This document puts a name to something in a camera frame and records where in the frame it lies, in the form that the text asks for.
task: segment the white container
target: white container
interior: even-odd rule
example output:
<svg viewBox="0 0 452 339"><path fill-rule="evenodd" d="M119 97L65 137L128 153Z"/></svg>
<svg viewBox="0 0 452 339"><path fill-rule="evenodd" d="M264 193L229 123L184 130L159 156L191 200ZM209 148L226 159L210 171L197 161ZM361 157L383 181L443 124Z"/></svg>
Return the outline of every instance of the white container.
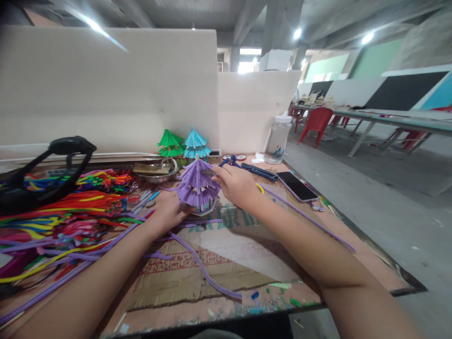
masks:
<svg viewBox="0 0 452 339"><path fill-rule="evenodd" d="M283 154L286 150L287 136L292 126L292 117L289 111L283 115L277 115L272 122L270 137L265 147L264 160L269 164L279 164L283 161Z"/></svg>

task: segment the hand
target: hand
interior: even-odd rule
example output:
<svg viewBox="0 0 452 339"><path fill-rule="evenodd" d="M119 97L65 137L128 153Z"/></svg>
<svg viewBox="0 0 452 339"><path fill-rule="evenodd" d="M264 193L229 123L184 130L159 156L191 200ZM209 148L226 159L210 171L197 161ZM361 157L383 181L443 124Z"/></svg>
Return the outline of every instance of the hand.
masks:
<svg viewBox="0 0 452 339"><path fill-rule="evenodd" d="M158 202L157 210L143 225L153 230L158 229L158 235L161 235L180 224L195 211L196 207L187 207L184 203L179 204L178 194L172 192L168 198Z"/></svg>
<svg viewBox="0 0 452 339"><path fill-rule="evenodd" d="M213 167L212 171L218 174L212 180L220 184L225 197L235 206L248 210L262 195L253 175L244 169L225 165Z"/></svg>

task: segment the phone screen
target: phone screen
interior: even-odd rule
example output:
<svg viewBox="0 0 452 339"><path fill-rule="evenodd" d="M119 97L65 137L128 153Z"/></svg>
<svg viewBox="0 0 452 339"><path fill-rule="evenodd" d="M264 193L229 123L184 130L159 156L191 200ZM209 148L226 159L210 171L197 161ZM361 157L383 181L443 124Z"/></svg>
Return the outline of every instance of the phone screen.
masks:
<svg viewBox="0 0 452 339"><path fill-rule="evenodd" d="M290 172L280 172L276 174L300 200L317 199L318 196L303 184L296 176Z"/></svg>

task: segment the white bottle cap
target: white bottle cap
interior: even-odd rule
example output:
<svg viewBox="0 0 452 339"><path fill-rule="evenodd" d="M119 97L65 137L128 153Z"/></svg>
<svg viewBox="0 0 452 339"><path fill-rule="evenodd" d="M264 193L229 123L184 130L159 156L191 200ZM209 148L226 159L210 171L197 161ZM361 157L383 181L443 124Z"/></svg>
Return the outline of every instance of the white bottle cap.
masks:
<svg viewBox="0 0 452 339"><path fill-rule="evenodd" d="M283 115L275 116L274 121L279 123L290 123L292 122L292 117L289 116L289 111L285 111Z"/></svg>

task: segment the blue-handled pliers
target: blue-handled pliers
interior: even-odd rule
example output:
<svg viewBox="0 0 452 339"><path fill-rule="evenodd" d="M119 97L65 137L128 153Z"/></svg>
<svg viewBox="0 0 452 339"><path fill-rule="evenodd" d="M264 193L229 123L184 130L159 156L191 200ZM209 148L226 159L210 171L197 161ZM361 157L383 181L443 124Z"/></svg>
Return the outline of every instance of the blue-handled pliers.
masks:
<svg viewBox="0 0 452 339"><path fill-rule="evenodd" d="M278 177L273 174L272 172L266 171L265 169L261 169L259 167L253 166L253 165L249 165L247 163L243 163L241 166L239 164L237 164L237 157L233 154L231 155L230 158L227 158L225 160L223 160L221 162L221 164L219 164L219 167L222 167L223 165L226 164L230 164L233 165L235 167L247 170L248 172L251 172L253 174L256 174L260 177L263 177L265 179L270 180L271 182L275 182L276 180L278 180Z"/></svg>

